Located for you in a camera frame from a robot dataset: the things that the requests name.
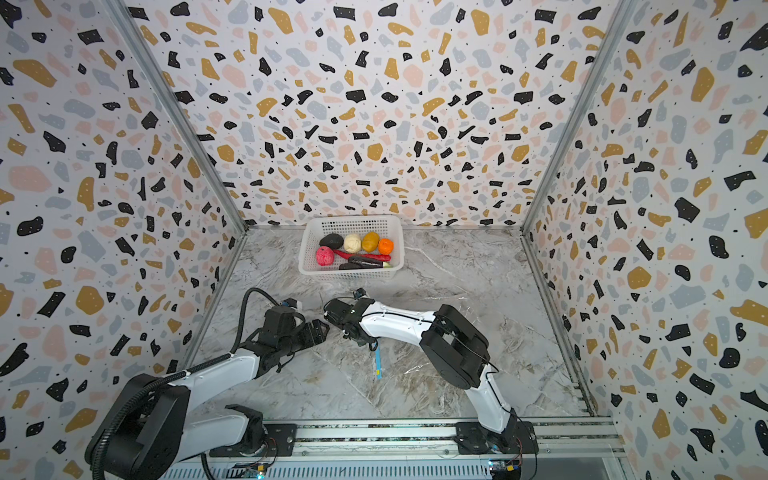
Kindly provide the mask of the yellow toy lemon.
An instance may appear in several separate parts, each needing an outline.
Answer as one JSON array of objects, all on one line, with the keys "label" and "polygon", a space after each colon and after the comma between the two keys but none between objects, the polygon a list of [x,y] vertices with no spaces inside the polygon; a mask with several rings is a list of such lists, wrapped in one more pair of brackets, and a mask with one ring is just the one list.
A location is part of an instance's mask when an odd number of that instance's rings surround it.
[{"label": "yellow toy lemon", "polygon": [[378,249],[379,242],[379,235],[375,232],[369,232],[363,237],[361,241],[361,248],[367,253],[372,253]]}]

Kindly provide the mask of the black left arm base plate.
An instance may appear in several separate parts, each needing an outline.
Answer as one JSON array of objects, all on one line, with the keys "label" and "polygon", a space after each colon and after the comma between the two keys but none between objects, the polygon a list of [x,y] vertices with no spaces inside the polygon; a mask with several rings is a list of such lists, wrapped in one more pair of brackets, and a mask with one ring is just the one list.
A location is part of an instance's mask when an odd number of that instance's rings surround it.
[{"label": "black left arm base plate", "polygon": [[290,457],[293,453],[298,425],[294,423],[268,423],[248,426],[243,438],[229,446],[209,452],[213,458],[235,458],[241,461],[266,461],[277,457]]}]

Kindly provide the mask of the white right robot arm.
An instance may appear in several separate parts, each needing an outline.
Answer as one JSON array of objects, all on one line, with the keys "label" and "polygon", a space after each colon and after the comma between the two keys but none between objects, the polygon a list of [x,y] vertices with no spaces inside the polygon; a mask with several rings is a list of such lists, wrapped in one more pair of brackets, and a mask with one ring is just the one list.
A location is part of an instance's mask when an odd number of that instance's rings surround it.
[{"label": "white right robot arm", "polygon": [[324,318],[345,337],[371,351],[379,340],[391,339],[419,347],[439,376],[467,395],[475,422],[456,425],[462,453],[520,453],[521,421],[496,381],[488,339],[456,308],[410,311],[387,306],[365,295],[352,304],[334,298],[323,307]]}]

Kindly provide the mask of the pink toy fruit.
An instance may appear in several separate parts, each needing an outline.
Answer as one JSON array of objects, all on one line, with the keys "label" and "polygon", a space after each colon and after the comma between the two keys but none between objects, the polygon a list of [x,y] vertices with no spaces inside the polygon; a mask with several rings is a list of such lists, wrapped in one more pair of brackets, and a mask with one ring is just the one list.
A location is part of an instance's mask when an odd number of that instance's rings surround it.
[{"label": "pink toy fruit", "polygon": [[315,260],[321,267],[330,266],[335,261],[335,253],[331,248],[321,246],[315,252]]}]

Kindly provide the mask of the dark avocado toy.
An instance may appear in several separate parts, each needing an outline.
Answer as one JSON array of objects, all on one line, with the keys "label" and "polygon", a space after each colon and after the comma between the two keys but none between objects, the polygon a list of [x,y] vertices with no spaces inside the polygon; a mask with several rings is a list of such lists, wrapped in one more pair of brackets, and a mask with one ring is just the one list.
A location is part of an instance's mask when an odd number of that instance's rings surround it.
[{"label": "dark avocado toy", "polygon": [[330,233],[319,241],[320,247],[326,247],[331,250],[340,250],[344,245],[345,238],[337,233]]}]

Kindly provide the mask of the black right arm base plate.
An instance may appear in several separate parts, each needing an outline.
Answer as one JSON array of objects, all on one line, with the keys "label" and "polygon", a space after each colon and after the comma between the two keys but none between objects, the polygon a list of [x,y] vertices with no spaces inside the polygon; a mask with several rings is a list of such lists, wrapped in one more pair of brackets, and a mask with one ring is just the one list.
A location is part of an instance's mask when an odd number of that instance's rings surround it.
[{"label": "black right arm base plate", "polygon": [[539,453],[533,424],[516,418],[509,420],[502,433],[487,430],[479,422],[456,423],[454,441],[460,454],[536,455]]}]

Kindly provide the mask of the clear zip top bag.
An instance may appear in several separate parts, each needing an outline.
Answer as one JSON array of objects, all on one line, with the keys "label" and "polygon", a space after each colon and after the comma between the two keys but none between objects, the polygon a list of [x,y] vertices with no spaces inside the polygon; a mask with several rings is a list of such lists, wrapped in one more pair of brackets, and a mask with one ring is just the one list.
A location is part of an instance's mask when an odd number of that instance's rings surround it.
[{"label": "clear zip top bag", "polygon": [[436,379],[460,390],[478,388],[487,366],[487,352],[473,352],[461,342],[427,344],[423,350],[416,345],[388,340],[378,340],[376,349],[369,348],[373,360],[375,380],[389,378],[416,380],[421,377]]}]

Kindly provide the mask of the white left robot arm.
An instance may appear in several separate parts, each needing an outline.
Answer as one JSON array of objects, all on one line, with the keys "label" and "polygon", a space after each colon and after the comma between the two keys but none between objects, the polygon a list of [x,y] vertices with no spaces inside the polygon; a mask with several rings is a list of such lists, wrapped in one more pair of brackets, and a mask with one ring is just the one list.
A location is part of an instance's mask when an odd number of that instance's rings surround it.
[{"label": "white left robot arm", "polygon": [[229,404],[192,421],[189,414],[213,397],[279,372],[294,356],[321,345],[328,325],[306,320],[290,305],[272,306],[264,324],[238,334],[233,350],[165,377],[139,374],[128,381],[85,453],[95,479],[158,479],[174,464],[233,447],[245,454],[275,450],[261,412]]}]

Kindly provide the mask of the white plastic basket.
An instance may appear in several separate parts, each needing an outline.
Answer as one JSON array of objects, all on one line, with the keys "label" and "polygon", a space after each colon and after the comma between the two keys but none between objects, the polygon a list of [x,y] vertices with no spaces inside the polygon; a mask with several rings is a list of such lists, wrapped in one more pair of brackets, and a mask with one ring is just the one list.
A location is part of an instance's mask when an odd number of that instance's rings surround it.
[{"label": "white plastic basket", "polygon": [[389,279],[404,264],[403,229],[392,215],[317,218],[303,233],[299,272],[308,277]]}]

